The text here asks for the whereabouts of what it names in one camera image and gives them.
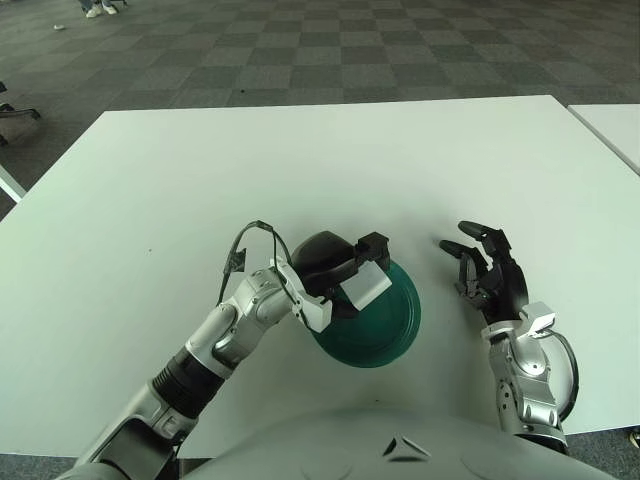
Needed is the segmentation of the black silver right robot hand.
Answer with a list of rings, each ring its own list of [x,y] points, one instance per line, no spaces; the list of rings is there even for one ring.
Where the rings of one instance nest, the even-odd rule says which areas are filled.
[[[482,245],[478,249],[451,240],[439,242],[443,251],[459,261],[458,293],[481,312],[488,326],[518,320],[529,295],[504,231],[471,221],[461,221],[458,228]]]

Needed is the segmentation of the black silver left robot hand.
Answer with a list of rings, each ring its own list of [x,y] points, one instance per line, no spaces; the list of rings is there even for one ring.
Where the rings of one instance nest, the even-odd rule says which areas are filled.
[[[369,233],[351,244],[331,231],[317,233],[272,266],[292,312],[314,333],[353,319],[392,286],[389,239]]]

